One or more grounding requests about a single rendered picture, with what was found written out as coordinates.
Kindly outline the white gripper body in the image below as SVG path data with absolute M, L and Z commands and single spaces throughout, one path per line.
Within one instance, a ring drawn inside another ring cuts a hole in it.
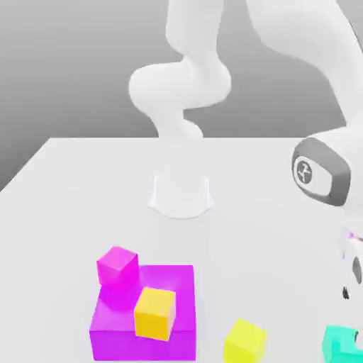
M 350 314 L 352 327 L 357 330 L 355 343 L 363 345 L 363 303 L 358 299 L 350 301 Z

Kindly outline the small teal cube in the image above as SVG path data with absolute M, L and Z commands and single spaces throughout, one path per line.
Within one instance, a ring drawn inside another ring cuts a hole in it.
M 363 363 L 363 349 L 357 347 L 359 331 L 328 325 L 323 337 L 324 363 Z

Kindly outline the small lemon yellow cube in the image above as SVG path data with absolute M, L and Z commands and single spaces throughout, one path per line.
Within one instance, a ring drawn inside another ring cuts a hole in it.
M 260 363 L 265 352 L 267 331 L 237 319 L 228 333 L 223 350 L 225 363 Z

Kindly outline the large purple box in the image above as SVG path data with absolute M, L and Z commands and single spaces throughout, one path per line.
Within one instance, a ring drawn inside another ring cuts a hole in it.
M 167 342 L 135 335 L 134 309 L 144 287 L 176 293 L 176 319 Z M 191 265 L 142 265 L 139 279 L 127 290 L 102 286 L 89 336 L 96 361 L 194 361 L 194 268 Z

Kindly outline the small orange-yellow cube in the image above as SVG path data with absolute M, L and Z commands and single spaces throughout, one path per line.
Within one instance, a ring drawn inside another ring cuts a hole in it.
M 176 293 L 145 287 L 134 309 L 135 335 L 167 342 L 176 319 Z

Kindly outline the small magenta cube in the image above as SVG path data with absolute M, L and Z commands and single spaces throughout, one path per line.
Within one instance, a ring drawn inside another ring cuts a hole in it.
M 139 279 L 138 253 L 114 246 L 96 261 L 99 283 L 125 289 Z

